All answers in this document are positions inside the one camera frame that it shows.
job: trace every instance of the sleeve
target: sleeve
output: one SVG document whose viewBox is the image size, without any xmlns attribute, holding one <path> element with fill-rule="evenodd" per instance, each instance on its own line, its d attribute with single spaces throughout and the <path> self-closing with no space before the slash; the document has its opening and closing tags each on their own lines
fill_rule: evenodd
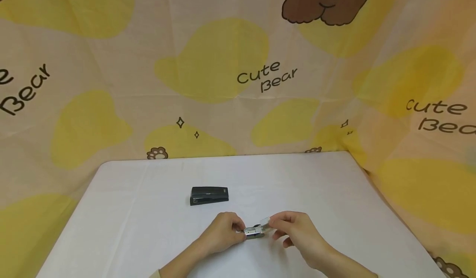
<svg viewBox="0 0 476 278">
<path fill-rule="evenodd" d="M 154 274 L 150 275 L 149 278 L 160 278 L 159 270 L 155 271 Z"/>
</svg>

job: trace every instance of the fabric backdrop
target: fabric backdrop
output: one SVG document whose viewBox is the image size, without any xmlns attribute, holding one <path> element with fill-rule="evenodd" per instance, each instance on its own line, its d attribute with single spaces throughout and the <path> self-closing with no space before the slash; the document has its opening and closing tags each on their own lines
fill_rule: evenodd
<svg viewBox="0 0 476 278">
<path fill-rule="evenodd" d="M 0 31 L 0 277 L 103 162 L 347 150 L 476 278 L 476 0 L 0 0 Z"/>
</svg>

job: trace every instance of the table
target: table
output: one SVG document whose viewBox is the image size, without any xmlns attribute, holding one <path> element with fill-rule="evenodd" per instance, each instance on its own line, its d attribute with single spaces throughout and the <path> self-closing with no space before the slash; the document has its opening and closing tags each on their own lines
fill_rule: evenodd
<svg viewBox="0 0 476 278">
<path fill-rule="evenodd" d="M 193 206 L 193 186 L 228 187 L 229 202 Z M 38 278 L 147 278 L 217 213 L 247 226 L 306 212 L 337 250 L 385 278 L 443 278 L 347 152 L 107 162 L 97 171 Z M 295 248 L 247 240 L 190 277 L 324 277 Z"/>
</svg>

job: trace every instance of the black stapler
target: black stapler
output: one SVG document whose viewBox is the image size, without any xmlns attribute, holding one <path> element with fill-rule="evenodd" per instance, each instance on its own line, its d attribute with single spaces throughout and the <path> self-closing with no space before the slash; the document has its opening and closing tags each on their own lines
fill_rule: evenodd
<svg viewBox="0 0 476 278">
<path fill-rule="evenodd" d="M 191 206 L 218 202 L 228 202 L 227 187 L 192 187 L 192 192 L 190 194 Z"/>
</svg>

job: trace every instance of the small stapler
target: small stapler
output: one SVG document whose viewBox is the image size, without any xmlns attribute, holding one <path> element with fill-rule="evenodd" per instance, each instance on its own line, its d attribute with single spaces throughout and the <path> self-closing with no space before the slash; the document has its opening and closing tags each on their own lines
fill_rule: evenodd
<svg viewBox="0 0 476 278">
<path fill-rule="evenodd" d="M 264 237 L 266 232 L 270 230 L 268 222 L 269 222 L 269 217 L 263 219 L 262 221 L 260 221 L 259 224 L 254 225 L 251 228 L 245 228 L 243 232 L 246 235 L 246 239 L 250 240 L 250 239 Z"/>
<path fill-rule="evenodd" d="M 227 187 L 192 187 L 192 192 L 190 193 L 191 206 L 218 202 L 228 202 Z"/>
</svg>

